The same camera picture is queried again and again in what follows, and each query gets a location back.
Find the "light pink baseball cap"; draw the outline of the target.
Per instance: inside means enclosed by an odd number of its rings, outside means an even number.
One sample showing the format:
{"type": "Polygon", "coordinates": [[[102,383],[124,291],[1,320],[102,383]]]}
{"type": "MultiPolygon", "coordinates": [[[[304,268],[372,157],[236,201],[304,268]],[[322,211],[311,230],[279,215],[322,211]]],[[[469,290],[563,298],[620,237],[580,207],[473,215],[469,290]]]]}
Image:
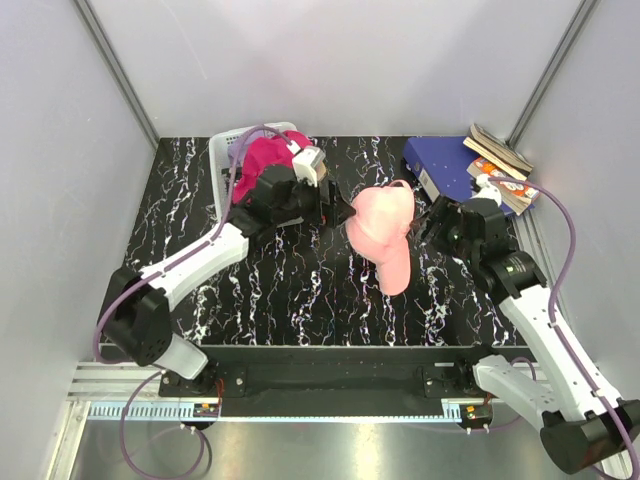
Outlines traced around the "light pink baseball cap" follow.
{"type": "Polygon", "coordinates": [[[353,200],[356,214],[345,224],[353,250],[375,264],[380,291],[387,296],[403,293],[410,282],[408,233],[414,220],[415,200],[409,184],[392,181],[368,187],[353,200]]]}

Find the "magenta baseball cap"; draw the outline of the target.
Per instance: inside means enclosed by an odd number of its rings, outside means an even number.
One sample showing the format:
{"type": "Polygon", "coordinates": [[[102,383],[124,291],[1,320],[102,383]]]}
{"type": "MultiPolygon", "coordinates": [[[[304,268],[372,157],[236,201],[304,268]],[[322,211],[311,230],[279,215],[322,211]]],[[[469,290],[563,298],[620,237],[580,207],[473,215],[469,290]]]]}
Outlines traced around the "magenta baseball cap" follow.
{"type": "Polygon", "coordinates": [[[232,202],[238,204],[256,186],[258,177],[271,165],[283,165],[292,169],[293,153],[279,136],[266,137],[256,132],[249,137],[249,148],[242,163],[241,177],[234,186],[232,202]]]}

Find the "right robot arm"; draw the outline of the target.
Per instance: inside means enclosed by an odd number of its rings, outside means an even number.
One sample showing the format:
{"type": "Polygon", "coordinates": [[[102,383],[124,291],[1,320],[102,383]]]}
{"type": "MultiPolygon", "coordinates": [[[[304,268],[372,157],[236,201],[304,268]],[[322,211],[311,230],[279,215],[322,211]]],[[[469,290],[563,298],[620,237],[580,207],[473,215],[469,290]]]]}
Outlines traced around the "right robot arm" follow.
{"type": "Polygon", "coordinates": [[[534,427],[551,461],[572,475],[630,451],[639,402],[606,380],[569,328],[535,260],[509,235],[493,199],[439,197],[417,236],[463,262],[477,289],[516,327],[547,382],[515,369],[496,349],[474,347],[457,362],[454,384],[466,396],[488,393],[534,427]]]}

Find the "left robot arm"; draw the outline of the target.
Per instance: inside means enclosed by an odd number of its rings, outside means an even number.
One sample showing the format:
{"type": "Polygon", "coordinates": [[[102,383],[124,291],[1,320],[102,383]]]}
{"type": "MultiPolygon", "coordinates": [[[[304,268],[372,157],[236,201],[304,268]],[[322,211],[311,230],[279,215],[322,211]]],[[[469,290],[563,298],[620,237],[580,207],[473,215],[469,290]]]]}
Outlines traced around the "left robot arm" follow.
{"type": "Polygon", "coordinates": [[[173,310],[210,277],[269,242],[278,227],[301,221],[336,228],[355,213],[334,180],[312,182],[285,166],[270,166],[211,232],[143,270],[115,271],[96,336],[110,340],[137,365],[172,371],[190,393],[206,395],[216,372],[200,347],[174,331],[173,310]]]}

